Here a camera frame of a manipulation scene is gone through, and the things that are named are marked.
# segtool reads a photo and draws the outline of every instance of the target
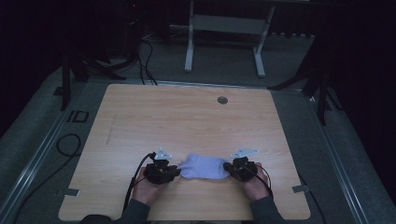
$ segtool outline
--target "white metal stand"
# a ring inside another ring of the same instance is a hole
[[[186,64],[184,70],[190,72],[192,69],[192,58],[194,53],[193,35],[194,30],[207,30],[239,34],[260,35],[260,43],[253,48],[254,60],[256,62],[259,77],[264,77],[264,66],[262,65],[262,46],[268,34],[271,19],[274,15],[275,7],[271,7],[266,20],[230,18],[219,16],[207,16],[194,14],[194,1],[190,0],[190,26],[189,45],[187,46]]]

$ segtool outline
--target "table surface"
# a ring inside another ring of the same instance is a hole
[[[228,103],[222,105],[218,98]],[[107,88],[70,183],[79,195],[64,196],[62,220],[89,214],[120,217],[131,178],[144,156],[162,147],[178,165],[189,153],[221,157],[240,147],[271,177],[279,213],[285,219],[307,219],[310,211],[272,95],[267,90],[140,86]],[[151,206],[149,220],[250,220],[248,198],[233,178],[193,179],[169,183]]]

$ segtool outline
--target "dark background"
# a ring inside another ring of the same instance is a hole
[[[203,0],[197,10],[211,13],[213,2]],[[106,49],[118,46],[112,40],[113,34],[119,34],[124,27],[123,5],[118,2],[112,7],[100,7],[101,3],[108,1],[95,1],[95,6],[91,1],[0,2],[0,135],[21,113],[44,79],[59,68],[64,43],[104,61]],[[147,3],[147,22],[165,38],[168,23],[188,23],[188,1]],[[217,12],[223,15],[242,13],[262,17],[261,10],[248,4],[223,7],[219,2],[216,8],[222,8]],[[334,11],[326,7],[282,5],[277,8],[271,26],[271,32],[283,32],[286,36],[293,33],[316,36],[305,58],[306,66],[317,66],[327,52],[336,48],[331,86],[394,202],[395,11],[395,3],[390,0],[356,1],[352,7]],[[107,21],[118,25],[109,26]]]

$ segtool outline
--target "human hand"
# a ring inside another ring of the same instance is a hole
[[[139,176],[137,177],[134,186],[134,192],[132,193],[132,198],[147,205],[151,205],[160,195],[160,193],[165,189],[167,184],[152,184],[144,176],[146,167],[140,169]]]
[[[259,162],[256,162],[256,165],[262,166],[262,164]],[[264,172],[260,167],[257,171],[257,176],[259,176],[262,180],[264,180],[265,183],[268,185],[268,176],[264,174]],[[256,176],[254,176],[252,179],[250,179],[247,182],[241,182],[241,185],[251,201],[256,201],[261,198],[268,197],[270,195],[270,192],[268,191],[267,187]]]

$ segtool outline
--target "sleeve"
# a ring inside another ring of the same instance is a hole
[[[135,199],[129,201],[128,207],[122,216],[112,223],[115,224],[145,224],[149,216],[150,207],[145,203],[141,203]]]
[[[261,198],[250,204],[251,213],[255,223],[280,224],[287,223],[277,211],[272,197]]]

